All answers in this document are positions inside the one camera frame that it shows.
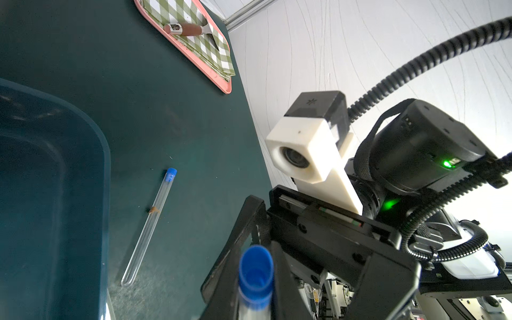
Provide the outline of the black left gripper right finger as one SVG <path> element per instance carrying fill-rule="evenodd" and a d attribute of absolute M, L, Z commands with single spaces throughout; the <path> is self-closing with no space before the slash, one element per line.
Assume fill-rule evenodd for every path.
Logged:
<path fill-rule="evenodd" d="M 311 313 L 299 294 L 281 245 L 272 241 L 270 252 L 274 265 L 274 292 L 271 304 L 273 319 L 312 319 Z"/>

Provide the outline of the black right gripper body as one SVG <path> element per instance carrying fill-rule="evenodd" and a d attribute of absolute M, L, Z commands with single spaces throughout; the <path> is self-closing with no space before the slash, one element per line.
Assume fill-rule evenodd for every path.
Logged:
<path fill-rule="evenodd" d="M 398 249 L 395 229 L 283 186 L 269 200 L 271 239 L 291 259 L 355 290 L 346 319 L 404 318 L 421 267 Z"/>

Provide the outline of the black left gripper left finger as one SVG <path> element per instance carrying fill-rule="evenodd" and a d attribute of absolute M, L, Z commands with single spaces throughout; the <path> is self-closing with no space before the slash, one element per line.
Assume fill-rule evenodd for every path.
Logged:
<path fill-rule="evenodd" d="M 212 269 L 201 288 L 205 309 L 200 320 L 237 319 L 239 303 L 239 256 L 229 255 Z"/>

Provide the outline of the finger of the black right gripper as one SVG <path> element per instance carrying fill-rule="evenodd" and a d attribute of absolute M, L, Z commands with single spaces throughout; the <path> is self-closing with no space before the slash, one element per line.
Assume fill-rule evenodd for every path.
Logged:
<path fill-rule="evenodd" d="M 269 246 L 271 242 L 271 223 L 267 216 L 265 201 L 250 195 L 246 198 L 231 233 L 201 285 L 201 296 L 209 303 L 221 277 L 229 255 L 236 249 L 241 249 L 251 238 L 253 245 Z"/>

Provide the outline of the test tube with blue cap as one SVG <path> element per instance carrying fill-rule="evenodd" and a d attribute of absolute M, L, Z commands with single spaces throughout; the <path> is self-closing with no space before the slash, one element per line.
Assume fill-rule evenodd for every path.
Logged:
<path fill-rule="evenodd" d="M 123 277 L 121 278 L 122 287 L 130 287 L 135 282 L 176 174 L 177 170 L 174 168 L 169 168 L 165 173 L 164 179 L 161 182 L 160 188 L 155 197 L 155 201 L 148 212 L 145 225 L 137 240 Z"/>

